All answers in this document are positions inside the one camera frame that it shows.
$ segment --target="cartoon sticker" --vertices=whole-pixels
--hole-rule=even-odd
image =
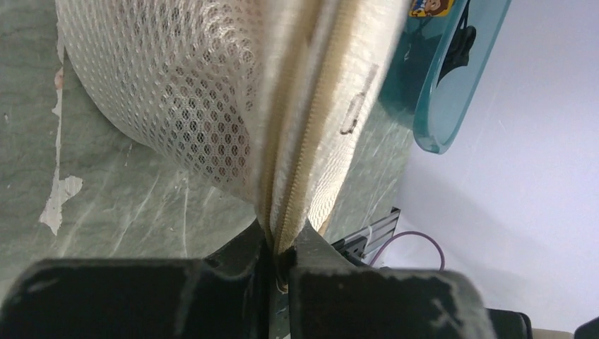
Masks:
[[[414,0],[410,8],[410,16],[446,16],[453,6],[453,0]]]

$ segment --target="mesh bag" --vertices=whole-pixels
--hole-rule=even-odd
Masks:
[[[57,0],[57,13],[100,111],[253,203],[276,257],[330,215],[407,5]]]

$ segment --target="gray table surface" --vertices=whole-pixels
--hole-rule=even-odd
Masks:
[[[250,205],[116,130],[68,57],[59,129],[52,109],[60,68],[54,2],[1,0],[0,299],[44,257],[202,257],[251,223]],[[77,177],[83,185],[62,205],[54,235],[39,219],[52,192],[58,133],[58,179]],[[376,105],[333,212],[329,241],[389,213],[412,139]]]

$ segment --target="honeycomb mesh pattern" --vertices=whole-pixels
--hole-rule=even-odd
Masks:
[[[57,0],[69,59],[123,133],[249,200],[261,0]]]

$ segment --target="white wall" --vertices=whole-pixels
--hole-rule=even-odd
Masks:
[[[402,229],[488,307],[574,331],[599,316],[599,1],[513,0],[455,143],[413,148]],[[390,266],[438,266],[406,237]]]

